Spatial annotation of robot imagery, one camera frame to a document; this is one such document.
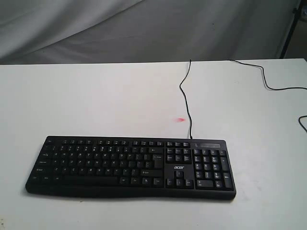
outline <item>white desk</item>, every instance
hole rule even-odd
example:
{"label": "white desk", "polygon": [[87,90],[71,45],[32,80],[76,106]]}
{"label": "white desk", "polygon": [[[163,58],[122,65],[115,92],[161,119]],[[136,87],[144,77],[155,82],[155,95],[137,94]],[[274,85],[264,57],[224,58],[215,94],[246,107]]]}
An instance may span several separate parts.
{"label": "white desk", "polygon": [[[265,68],[270,86],[307,87],[303,59],[248,63]],[[307,134],[297,119],[307,115],[307,92],[269,91],[259,69],[230,61],[192,62],[183,88],[193,137],[227,142],[237,188],[232,202],[25,191],[48,135],[187,138],[178,88],[187,68],[187,62],[0,66],[0,229],[305,229]],[[186,122],[175,122],[179,117]]]}

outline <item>computer keyboard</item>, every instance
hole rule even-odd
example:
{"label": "computer keyboard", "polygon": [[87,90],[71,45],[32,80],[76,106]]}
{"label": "computer keyboard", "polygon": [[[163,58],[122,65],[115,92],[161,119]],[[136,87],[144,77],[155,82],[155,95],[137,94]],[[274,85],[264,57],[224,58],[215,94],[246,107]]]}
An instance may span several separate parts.
{"label": "computer keyboard", "polygon": [[233,199],[226,142],[49,136],[25,185],[34,194]]}

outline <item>red spot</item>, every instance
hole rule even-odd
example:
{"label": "red spot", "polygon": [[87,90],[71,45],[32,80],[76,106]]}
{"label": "red spot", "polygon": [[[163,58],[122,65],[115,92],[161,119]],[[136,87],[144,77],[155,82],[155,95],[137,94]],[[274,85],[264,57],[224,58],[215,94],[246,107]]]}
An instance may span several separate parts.
{"label": "red spot", "polygon": [[183,122],[183,121],[185,121],[185,119],[184,119],[184,118],[176,118],[175,121],[176,121],[176,122]]}

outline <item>gray backdrop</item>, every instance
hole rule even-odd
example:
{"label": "gray backdrop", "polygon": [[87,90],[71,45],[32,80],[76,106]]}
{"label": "gray backdrop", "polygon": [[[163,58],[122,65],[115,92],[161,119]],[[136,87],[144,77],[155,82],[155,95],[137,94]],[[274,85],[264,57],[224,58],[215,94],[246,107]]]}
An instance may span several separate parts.
{"label": "gray backdrop", "polygon": [[2,64],[278,58],[299,0],[0,1]]}

